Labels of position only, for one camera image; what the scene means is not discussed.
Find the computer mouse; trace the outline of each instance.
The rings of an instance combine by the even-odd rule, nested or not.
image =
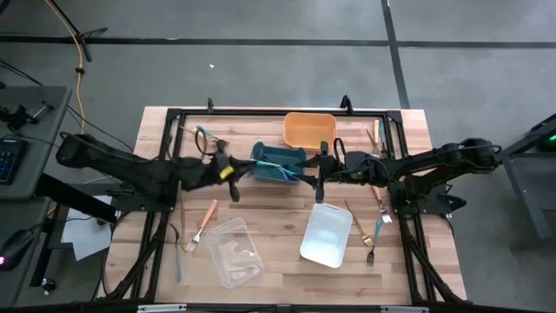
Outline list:
[[[31,230],[18,230],[0,248],[0,270],[13,270],[25,256],[35,234]]]

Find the computer keyboard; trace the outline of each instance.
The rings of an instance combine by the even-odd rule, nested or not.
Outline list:
[[[9,185],[13,182],[27,143],[20,139],[2,139],[0,141],[0,185]]]

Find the yellow sticker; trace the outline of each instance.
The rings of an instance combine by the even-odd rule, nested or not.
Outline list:
[[[220,178],[226,179],[230,174],[234,172],[234,168],[228,165],[224,170],[220,172]]]

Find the white paper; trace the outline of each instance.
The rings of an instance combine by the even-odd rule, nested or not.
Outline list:
[[[96,199],[110,204],[111,196],[95,196]],[[89,218],[78,210],[69,209],[68,218]],[[62,243],[73,243],[76,260],[97,253],[110,246],[110,225],[99,225],[95,218],[86,221],[74,220],[65,223],[62,233]]]

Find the transparent plastic box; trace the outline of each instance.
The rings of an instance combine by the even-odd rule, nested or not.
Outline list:
[[[205,236],[216,271],[226,288],[234,288],[264,270],[245,220],[236,217],[214,227]]]

